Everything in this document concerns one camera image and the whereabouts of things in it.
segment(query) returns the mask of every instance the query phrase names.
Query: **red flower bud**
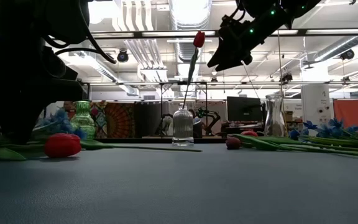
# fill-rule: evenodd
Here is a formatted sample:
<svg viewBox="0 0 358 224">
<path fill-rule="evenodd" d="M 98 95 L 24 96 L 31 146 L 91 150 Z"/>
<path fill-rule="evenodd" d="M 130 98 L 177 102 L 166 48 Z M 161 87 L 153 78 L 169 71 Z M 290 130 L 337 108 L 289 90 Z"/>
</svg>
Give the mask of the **red flower bud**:
<svg viewBox="0 0 358 224">
<path fill-rule="evenodd" d="M 202 48 L 205 42 L 205 33 L 198 31 L 196 37 L 194 38 L 193 45 L 198 48 Z"/>
<path fill-rule="evenodd" d="M 63 158 L 81 151 L 80 138 L 74 134 L 54 134 L 45 143 L 44 153 L 51 158 Z"/>
</svg>

